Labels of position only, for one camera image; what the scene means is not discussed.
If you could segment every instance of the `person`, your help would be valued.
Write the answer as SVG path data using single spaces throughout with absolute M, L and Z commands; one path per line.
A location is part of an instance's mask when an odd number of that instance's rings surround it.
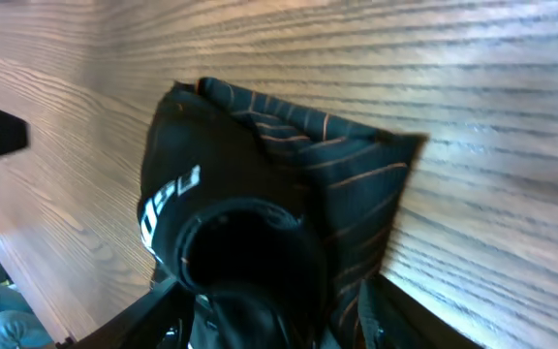
M 22 294 L 0 284 L 0 349 L 42 347 L 51 342 Z

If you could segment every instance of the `striped fabric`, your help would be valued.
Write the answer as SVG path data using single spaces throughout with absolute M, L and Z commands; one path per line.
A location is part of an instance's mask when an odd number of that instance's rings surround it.
M 218 79 L 200 79 L 195 91 L 248 127 L 277 171 L 305 194 L 328 259 L 328 325 L 342 348 L 356 347 L 360 281 L 380 270 L 422 137 L 394 135 Z

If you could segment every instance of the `wooden table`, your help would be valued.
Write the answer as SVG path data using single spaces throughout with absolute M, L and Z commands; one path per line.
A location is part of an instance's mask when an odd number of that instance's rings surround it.
M 558 348 L 558 1 L 15 0 L 0 258 L 56 340 L 147 290 L 135 204 L 174 79 L 430 134 L 382 272 L 492 348 Z

